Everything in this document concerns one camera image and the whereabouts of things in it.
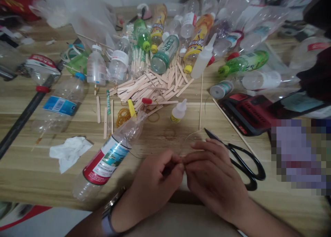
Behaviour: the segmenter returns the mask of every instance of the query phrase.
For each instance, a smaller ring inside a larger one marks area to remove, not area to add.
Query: yellow bottle label
[[[167,7],[164,4],[160,4],[155,9],[155,15],[157,15],[157,19],[153,24],[153,28],[151,30],[151,37],[159,36],[162,37],[164,21],[167,17]]]
[[[200,17],[198,20],[194,32],[195,37],[191,41],[186,54],[184,56],[185,59],[190,56],[191,54],[200,53],[203,50],[204,39],[208,34],[209,30],[214,24],[214,18],[210,14],[205,14]]]
[[[178,118],[174,117],[173,114],[171,114],[170,119],[171,119],[171,121],[174,122],[174,123],[178,123],[178,122],[180,122],[180,120],[181,120],[181,119],[178,119]]]

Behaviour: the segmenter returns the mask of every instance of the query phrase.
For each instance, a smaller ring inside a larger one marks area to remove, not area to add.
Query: small glue bottle
[[[170,119],[174,123],[180,122],[180,120],[184,117],[186,111],[186,99],[184,101],[178,103],[176,107],[172,110],[172,114],[170,116]]]

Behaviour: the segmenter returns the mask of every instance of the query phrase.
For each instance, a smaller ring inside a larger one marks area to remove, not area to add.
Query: hand
[[[114,230],[124,232],[159,211],[181,185],[183,173],[181,158],[170,149],[148,156],[112,212]]]
[[[219,141],[206,139],[191,145],[195,151],[183,158],[188,188],[210,210],[236,224],[250,204],[240,175],[231,164],[228,149]]]

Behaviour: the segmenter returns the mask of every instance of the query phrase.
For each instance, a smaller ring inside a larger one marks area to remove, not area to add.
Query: person's arm
[[[204,151],[183,158],[188,187],[208,208],[249,237],[301,236],[249,198],[222,143],[208,138],[192,148]]]
[[[114,232],[122,233],[155,214],[168,202],[183,180],[184,165],[178,155],[167,150],[150,155],[141,164],[132,186],[111,212]],[[101,225],[103,207],[77,224],[66,237],[107,237]]]

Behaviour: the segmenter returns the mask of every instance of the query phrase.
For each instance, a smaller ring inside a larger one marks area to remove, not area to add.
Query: watch
[[[119,235],[119,233],[115,232],[115,230],[113,229],[113,226],[111,225],[111,222],[110,222],[110,217],[111,217],[112,209],[115,207],[116,203],[123,196],[125,191],[126,191],[126,188],[122,187],[120,189],[120,191],[117,192],[117,194],[110,200],[110,202],[104,206],[101,225],[102,225],[102,229],[105,232],[107,237]]]

